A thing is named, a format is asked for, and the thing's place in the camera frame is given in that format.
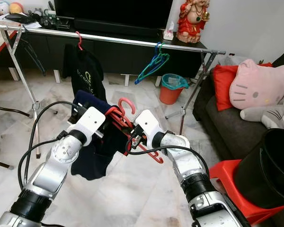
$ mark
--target silver robot arm segment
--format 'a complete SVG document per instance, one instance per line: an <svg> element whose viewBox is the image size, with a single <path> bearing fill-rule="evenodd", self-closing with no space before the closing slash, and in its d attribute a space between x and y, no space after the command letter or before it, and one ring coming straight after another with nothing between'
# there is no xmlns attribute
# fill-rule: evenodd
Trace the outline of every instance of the silver robot arm segment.
<svg viewBox="0 0 284 227"><path fill-rule="evenodd" d="M89 108L78 122L67 129L68 135L56 142L24 186L9 212L0 218L0 227L40 227L45 211L65 181L70 165L77 159L82 146L104 122L105 116Z"/></svg>
<svg viewBox="0 0 284 227"><path fill-rule="evenodd" d="M163 133L159 122L149 110L135 120L143 129L149 148L168 145L190 148L188 139L172 132ZM177 179L186 195L193 217L193 227L249 227L242 213L225 195L216 191L209 180L204 164L191 151L178 148L162 150L173 163Z"/></svg>

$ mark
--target gray sofa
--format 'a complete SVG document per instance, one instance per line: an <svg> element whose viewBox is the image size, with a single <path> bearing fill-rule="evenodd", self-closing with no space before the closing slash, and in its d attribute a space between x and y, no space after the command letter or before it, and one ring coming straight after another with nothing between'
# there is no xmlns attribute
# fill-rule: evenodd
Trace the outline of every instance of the gray sofa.
<svg viewBox="0 0 284 227"><path fill-rule="evenodd" d="M280 65L284 65L284 54L273 62L274 67ZM267 130L262 123L242 120L236 108L217 110L212 71L202 83L193 115L201 121L223 160L243 159ZM273 216L272 222L276 227L284 227L284 210Z"/></svg>

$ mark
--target red plastic stool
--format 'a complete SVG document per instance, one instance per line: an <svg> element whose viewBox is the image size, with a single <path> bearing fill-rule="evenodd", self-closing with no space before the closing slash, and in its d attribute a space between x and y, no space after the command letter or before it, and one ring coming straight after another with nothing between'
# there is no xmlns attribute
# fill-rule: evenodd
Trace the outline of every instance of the red plastic stool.
<svg viewBox="0 0 284 227"><path fill-rule="evenodd" d="M251 225L259 224L284 209L284 206L263 209L247 201L235 186L233 177L241 160L222 161L210 168L210 178L218 178L228 196L241 210Z"/></svg>

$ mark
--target marble floor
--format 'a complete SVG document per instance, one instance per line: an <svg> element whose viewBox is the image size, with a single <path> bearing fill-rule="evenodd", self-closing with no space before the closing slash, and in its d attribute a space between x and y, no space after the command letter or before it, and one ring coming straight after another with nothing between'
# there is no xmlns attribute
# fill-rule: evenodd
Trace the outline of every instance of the marble floor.
<svg viewBox="0 0 284 227"><path fill-rule="evenodd" d="M42 105L58 100L73 100L71 82L64 79L55 83L51 72L46 77L37 70L26 70L26 77ZM130 98L136 108L135 115L127 106L127 116L133 120L142 110L150 109L165 130L179 131L180 117L168 121L165 115L179 111L188 99L192 88L185 89L174 105L160 102L160 89L154 86L155 78L146 79L139 85L130 78L124 87L120 75L106 74L103 84L107 100L117 104L121 97ZM11 80L9 71L0 69L0 106L28 112L31 101L20 81ZM189 105L184 123L184 135L192 147L207 161L209 167L219 162L212 142L199 122L192 115L193 102ZM55 138L68 127L68 106L55 107L58 114L47 112L40 121L41 141ZM27 150L33 120L17 113L0 112L0 161L17 166ZM44 162L51 144L40 148L41 159L31 158L30 171ZM106 176L87 181L79 175L69 175L58 196L47 210L44 223L56 223L66 227L189 227L191 216L187 201L173 173L172 165L163 157L164 163L156 163L150 156L123 156L116 152L107 168ZM17 199L20 188L17 168L0 167L0 215Z"/></svg>

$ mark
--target red figurine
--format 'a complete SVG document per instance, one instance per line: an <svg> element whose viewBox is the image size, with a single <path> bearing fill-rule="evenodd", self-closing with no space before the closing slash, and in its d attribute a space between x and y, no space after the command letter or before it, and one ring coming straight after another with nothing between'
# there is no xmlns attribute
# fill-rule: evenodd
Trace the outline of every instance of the red figurine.
<svg viewBox="0 0 284 227"><path fill-rule="evenodd" d="M177 38L184 43L197 43L200 41L201 29L209 21L210 0L186 0L181 5Z"/></svg>

